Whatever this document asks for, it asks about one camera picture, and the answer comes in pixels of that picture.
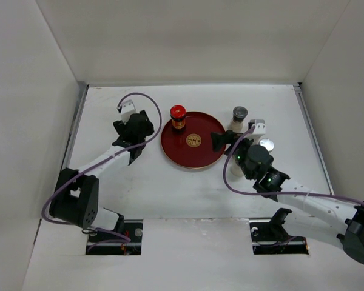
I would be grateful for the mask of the grey lid white shaker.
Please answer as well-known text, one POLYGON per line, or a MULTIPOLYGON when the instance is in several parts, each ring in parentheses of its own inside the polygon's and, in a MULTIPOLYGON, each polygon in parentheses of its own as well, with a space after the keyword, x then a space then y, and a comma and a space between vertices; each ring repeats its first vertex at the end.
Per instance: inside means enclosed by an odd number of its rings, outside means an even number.
POLYGON ((248 110, 242 106, 236 106, 232 111, 232 120, 229 123, 228 129, 233 132, 242 132, 244 119, 248 115, 248 110))

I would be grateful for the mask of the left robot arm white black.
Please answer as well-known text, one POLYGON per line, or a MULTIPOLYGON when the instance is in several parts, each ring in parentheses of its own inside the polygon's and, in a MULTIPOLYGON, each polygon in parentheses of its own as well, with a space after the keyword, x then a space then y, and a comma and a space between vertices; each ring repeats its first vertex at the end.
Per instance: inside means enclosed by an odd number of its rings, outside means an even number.
POLYGON ((145 110, 130 109, 113 126, 118 138, 106 152, 79 169, 61 170, 56 189, 42 210, 46 221, 83 230, 103 229, 113 242, 123 237, 124 226, 118 223, 121 215, 99 206, 100 181, 131 165, 142 154, 147 137, 157 132, 145 110))

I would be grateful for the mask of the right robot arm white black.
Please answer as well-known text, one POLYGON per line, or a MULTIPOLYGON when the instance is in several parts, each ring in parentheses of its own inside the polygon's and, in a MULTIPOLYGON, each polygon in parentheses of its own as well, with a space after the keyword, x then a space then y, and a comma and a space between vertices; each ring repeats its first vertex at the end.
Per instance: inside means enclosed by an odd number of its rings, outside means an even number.
POLYGON ((254 196, 284 205, 270 220, 271 236, 278 240, 287 236, 313 238, 364 265, 364 201, 314 193, 291 181, 289 175, 273 167, 269 151, 248 138, 253 131, 211 133, 212 148, 217 152, 227 147, 227 158, 235 158, 243 176, 254 182, 254 196))

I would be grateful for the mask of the red lid sauce jar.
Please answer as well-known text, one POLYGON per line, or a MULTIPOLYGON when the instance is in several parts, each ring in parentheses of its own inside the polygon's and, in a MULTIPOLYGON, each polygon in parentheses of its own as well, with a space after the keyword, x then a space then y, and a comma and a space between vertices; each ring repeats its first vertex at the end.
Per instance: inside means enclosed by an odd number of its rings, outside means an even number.
POLYGON ((182 105, 174 105, 170 109, 172 129, 175 132, 183 132, 186 128, 186 109, 182 105))

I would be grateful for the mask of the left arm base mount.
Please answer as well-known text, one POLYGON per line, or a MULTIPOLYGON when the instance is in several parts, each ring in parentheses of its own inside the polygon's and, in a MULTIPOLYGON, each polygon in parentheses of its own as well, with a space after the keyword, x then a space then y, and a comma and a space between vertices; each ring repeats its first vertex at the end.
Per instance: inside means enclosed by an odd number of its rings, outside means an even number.
POLYGON ((141 255, 143 226, 143 220, 125 220, 117 230, 83 230, 88 235, 85 255, 141 255))

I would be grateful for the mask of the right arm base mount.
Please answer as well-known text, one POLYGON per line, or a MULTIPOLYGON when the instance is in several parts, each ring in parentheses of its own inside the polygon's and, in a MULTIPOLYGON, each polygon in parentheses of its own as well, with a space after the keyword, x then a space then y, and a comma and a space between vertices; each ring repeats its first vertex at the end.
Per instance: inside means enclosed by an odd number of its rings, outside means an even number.
POLYGON ((291 210, 280 208, 271 218, 249 220, 254 255, 308 255, 306 239, 290 236, 283 225, 291 210))

